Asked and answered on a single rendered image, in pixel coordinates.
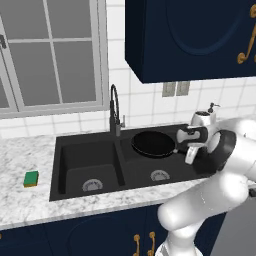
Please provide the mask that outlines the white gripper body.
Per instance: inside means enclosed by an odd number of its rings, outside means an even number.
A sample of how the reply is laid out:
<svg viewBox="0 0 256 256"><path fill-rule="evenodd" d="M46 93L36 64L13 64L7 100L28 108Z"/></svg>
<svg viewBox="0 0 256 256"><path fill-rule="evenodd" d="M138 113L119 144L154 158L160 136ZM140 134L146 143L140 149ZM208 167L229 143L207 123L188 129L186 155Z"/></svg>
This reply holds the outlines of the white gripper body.
<svg viewBox="0 0 256 256"><path fill-rule="evenodd" d="M189 143L188 150L185 157L185 162L187 164L192 164L197 155L198 150L203 146L204 146L203 143Z"/></svg>

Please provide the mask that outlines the black frying pan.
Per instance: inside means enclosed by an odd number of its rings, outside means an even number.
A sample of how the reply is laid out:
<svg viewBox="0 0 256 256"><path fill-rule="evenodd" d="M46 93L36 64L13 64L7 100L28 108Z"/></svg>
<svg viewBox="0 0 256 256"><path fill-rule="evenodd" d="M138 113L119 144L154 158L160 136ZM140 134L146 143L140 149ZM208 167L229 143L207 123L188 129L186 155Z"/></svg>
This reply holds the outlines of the black frying pan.
<svg viewBox="0 0 256 256"><path fill-rule="evenodd" d="M140 155L160 159L169 157L176 148L175 141L158 131L143 131L131 139L132 148Z"/></svg>

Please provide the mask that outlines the black sink tap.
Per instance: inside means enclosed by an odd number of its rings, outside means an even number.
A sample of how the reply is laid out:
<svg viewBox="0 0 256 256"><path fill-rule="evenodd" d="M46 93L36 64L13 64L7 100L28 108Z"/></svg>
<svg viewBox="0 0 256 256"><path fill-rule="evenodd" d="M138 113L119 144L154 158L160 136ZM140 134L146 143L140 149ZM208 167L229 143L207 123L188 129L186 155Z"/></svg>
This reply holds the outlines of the black sink tap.
<svg viewBox="0 0 256 256"><path fill-rule="evenodd" d="M121 121L119 112L119 100L116 86L111 85L110 88L110 133L119 137L121 135L121 129L125 127L124 119Z"/></svg>

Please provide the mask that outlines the black double sink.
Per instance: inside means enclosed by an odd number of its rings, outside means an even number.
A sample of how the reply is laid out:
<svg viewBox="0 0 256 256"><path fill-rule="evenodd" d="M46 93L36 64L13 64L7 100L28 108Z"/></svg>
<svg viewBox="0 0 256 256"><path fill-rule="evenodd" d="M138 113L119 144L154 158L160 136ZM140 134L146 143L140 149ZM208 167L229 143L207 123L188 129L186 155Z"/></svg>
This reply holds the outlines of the black double sink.
<svg viewBox="0 0 256 256"><path fill-rule="evenodd" d="M50 189L52 201L110 193L148 186L208 178L214 168L206 152L194 163L185 163L187 148L176 142L178 125L147 127L171 138L174 152L166 158L149 158L132 147L142 129L124 130L119 137L109 132L62 136L56 139Z"/></svg>

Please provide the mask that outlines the green and yellow sponge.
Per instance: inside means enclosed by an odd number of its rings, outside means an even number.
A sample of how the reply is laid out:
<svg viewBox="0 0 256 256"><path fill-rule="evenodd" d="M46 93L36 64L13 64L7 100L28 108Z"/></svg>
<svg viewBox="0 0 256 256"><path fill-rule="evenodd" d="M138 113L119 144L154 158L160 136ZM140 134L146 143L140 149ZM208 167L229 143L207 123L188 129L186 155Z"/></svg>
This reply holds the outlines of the green and yellow sponge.
<svg viewBox="0 0 256 256"><path fill-rule="evenodd" d="M25 174L23 185L25 187L33 187L38 184L39 172L30 171Z"/></svg>

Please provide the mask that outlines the soap dispenser with dark pump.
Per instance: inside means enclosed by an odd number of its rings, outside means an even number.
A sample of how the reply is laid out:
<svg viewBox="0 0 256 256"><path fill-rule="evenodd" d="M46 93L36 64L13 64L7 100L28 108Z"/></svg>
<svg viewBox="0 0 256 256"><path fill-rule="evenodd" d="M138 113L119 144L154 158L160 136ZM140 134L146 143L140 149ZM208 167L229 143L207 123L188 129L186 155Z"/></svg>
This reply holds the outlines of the soap dispenser with dark pump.
<svg viewBox="0 0 256 256"><path fill-rule="evenodd" d="M208 108L207 112L208 112L209 114L213 114L215 107L221 107L221 106L218 105L218 104L215 104L215 103L211 102L211 103L210 103L210 107Z"/></svg>

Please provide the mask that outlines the grey dishwasher front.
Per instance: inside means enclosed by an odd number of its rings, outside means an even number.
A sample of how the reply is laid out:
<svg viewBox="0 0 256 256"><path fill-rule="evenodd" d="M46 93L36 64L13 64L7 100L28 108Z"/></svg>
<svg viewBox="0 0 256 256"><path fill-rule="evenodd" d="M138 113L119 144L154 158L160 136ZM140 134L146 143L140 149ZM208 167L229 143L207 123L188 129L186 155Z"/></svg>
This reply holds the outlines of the grey dishwasher front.
<svg viewBox="0 0 256 256"><path fill-rule="evenodd" d="M256 197L227 213L210 256L256 256Z"/></svg>

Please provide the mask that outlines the grey framed window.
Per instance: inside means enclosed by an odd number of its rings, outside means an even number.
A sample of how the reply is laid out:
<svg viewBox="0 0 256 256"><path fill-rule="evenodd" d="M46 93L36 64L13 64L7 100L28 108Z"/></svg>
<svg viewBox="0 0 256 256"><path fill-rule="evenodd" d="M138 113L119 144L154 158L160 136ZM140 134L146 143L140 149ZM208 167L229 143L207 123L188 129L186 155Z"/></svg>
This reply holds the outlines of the grey framed window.
<svg viewBox="0 0 256 256"><path fill-rule="evenodd" d="M108 108L105 0L0 0L0 118Z"/></svg>

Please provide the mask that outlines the grey wall socket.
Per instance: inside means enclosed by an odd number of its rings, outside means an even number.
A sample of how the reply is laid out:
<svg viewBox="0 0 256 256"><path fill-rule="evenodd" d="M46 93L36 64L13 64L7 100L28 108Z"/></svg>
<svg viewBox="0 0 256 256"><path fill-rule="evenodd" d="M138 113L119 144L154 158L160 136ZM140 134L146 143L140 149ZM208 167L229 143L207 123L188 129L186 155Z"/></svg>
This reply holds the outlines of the grey wall socket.
<svg viewBox="0 0 256 256"><path fill-rule="evenodd" d="M177 83L176 95L187 96L189 94L189 88L190 88L189 81L179 81Z"/></svg>
<svg viewBox="0 0 256 256"><path fill-rule="evenodd" d="M164 82L162 96L173 97L175 95L176 83L175 82Z"/></svg>

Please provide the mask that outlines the navy wall cupboard door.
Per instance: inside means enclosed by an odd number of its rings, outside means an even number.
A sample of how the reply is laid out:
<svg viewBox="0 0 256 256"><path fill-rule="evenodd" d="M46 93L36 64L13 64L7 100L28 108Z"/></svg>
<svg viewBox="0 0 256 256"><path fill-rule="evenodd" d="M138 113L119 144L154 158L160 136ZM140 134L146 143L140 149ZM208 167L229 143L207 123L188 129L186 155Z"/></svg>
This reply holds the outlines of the navy wall cupboard door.
<svg viewBox="0 0 256 256"><path fill-rule="evenodd" d="M256 0L125 0L125 60L143 83L256 76Z"/></svg>

